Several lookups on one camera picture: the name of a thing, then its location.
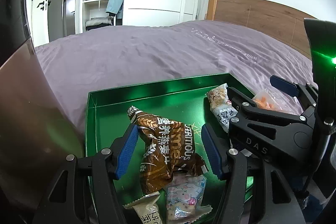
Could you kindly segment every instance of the oat chocolate package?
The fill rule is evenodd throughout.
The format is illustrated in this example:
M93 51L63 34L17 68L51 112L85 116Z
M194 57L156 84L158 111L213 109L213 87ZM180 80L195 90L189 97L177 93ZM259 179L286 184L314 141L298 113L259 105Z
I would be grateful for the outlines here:
M173 172L187 171L199 176L208 171L204 160L195 153L194 131L186 124L131 106L127 114L139 126L145 142L140 165L140 184L144 194L162 189L173 179Z

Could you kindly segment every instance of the blue gripper pad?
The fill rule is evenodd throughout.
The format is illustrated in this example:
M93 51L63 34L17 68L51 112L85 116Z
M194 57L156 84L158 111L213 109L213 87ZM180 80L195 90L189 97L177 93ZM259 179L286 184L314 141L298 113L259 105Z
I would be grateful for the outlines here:
M137 145L137 141L138 141L138 126L136 124L131 123L128 126L124 136L115 139L115 141L112 144L113 147L115 147L115 143L116 145L123 144L120 153L118 153L118 151L115 151L115 149L113 149L113 155L118 154L117 169L115 170L115 176L118 180L123 175L125 175L127 171L135 146Z
M211 126L204 124L202 126L201 138L203 146L205 148L205 152L207 153L208 160L211 165L212 173L214 173L219 180L222 180L224 176L224 173L222 171L222 157L217 146L214 143L214 140L212 139L212 135L215 133L213 132L212 134L212 132L210 131L213 132Z
M291 83L279 76L272 75L269 78L269 82L271 83L272 87L288 94L291 97L298 97L299 90L294 83Z

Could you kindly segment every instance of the pink bunny snack wrapper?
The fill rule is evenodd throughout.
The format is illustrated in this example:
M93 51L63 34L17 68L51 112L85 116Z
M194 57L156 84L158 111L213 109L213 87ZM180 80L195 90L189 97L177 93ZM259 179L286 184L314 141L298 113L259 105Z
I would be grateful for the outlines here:
M186 173L175 173L171 183L164 189L167 201L166 224L191 223L211 212L210 205L201 206L206 177L192 177Z

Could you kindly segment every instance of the wooden headboard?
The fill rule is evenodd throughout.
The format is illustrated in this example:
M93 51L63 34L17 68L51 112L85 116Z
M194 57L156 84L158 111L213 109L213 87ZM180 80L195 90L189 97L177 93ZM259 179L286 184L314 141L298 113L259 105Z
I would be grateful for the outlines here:
M209 0L206 15L208 20L230 22L263 32L311 59L304 18L314 17L267 0Z

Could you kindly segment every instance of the white snack wrapper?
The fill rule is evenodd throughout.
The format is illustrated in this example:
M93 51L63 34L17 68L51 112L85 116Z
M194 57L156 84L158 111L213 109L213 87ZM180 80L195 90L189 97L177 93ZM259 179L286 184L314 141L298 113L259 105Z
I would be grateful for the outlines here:
M227 83L210 90L206 95L210 103L211 112L227 133L230 119L237 114L237 110L232 107L227 97Z
M136 201L124 205L125 209L134 209L143 224L164 224L156 204L160 197L159 192L145 195Z

